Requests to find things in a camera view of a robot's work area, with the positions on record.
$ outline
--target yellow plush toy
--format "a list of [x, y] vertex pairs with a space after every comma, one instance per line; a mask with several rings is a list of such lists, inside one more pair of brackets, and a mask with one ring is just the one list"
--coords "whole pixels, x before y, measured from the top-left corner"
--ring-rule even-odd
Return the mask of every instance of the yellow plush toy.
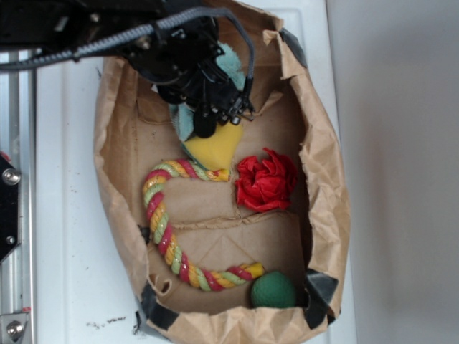
[[210, 171], [230, 169], [231, 160], [242, 137], [242, 125], [217, 124], [210, 138], [197, 136], [182, 143], [184, 150], [199, 165]]

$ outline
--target robotic arm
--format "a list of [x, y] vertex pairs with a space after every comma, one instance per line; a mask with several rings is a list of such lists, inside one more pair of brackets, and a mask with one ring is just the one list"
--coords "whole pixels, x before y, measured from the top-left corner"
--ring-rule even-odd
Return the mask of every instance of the robotic arm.
[[[223, 54], [216, 21], [222, 16], [250, 51], [243, 91], [216, 63]], [[0, 0], [0, 51], [13, 49], [39, 53], [0, 64], [0, 72], [122, 56], [165, 101], [194, 111], [194, 133], [202, 138], [213, 135], [217, 122], [237, 125], [254, 110], [252, 42], [228, 9], [205, 7], [201, 0]]]

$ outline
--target rope toy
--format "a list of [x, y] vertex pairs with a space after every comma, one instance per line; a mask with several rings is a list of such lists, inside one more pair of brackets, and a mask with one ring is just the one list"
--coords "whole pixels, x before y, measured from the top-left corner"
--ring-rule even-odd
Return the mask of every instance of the rope toy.
[[243, 285], [246, 281], [262, 276], [265, 270], [261, 263], [242, 264], [223, 272], [215, 272], [199, 268], [188, 260], [187, 255], [177, 244], [174, 228], [169, 223], [169, 215], [163, 202], [164, 183], [176, 177], [198, 178], [203, 181], [228, 181], [230, 172], [226, 169], [208, 171], [193, 161], [178, 159], [160, 163], [147, 175], [142, 192], [152, 239], [158, 245], [158, 250], [172, 272], [182, 281], [207, 292]]

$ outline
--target black cable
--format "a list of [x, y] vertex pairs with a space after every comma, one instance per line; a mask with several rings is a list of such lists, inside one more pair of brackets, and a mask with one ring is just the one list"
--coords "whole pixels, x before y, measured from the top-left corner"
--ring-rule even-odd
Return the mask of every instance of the black cable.
[[[156, 25], [160, 29], [172, 29], [181, 24], [189, 22], [192, 19], [198, 19], [203, 16], [223, 16], [228, 18], [236, 27], [242, 38], [245, 40], [249, 47], [250, 58], [247, 71], [247, 79], [253, 79], [254, 65], [255, 65], [255, 48], [253, 47], [252, 40], [249, 38], [247, 32], [242, 27], [241, 23], [237, 20], [234, 14], [226, 8], [210, 9], [207, 7], [194, 7], [187, 9], [178, 14], [173, 14], [163, 19], [156, 21]], [[18, 70], [30, 70], [38, 67], [52, 65], [58, 62], [68, 61], [70, 59], [79, 60], [83, 57], [94, 56], [99, 52], [103, 52], [120, 45], [132, 42], [142, 36], [152, 35], [154, 28], [151, 24], [143, 24], [132, 29], [114, 34], [104, 39], [85, 44], [78, 47], [74, 52], [72, 50], [64, 50], [62, 52], [46, 54], [42, 56], [32, 57], [30, 59], [15, 61], [0, 64], [0, 72], [11, 72]]]

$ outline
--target black bracket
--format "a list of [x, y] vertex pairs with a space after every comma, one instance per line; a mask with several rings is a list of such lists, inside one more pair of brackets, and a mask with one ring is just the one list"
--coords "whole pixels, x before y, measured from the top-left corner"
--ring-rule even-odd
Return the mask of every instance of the black bracket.
[[19, 182], [21, 175], [0, 156], [0, 263], [19, 243]]

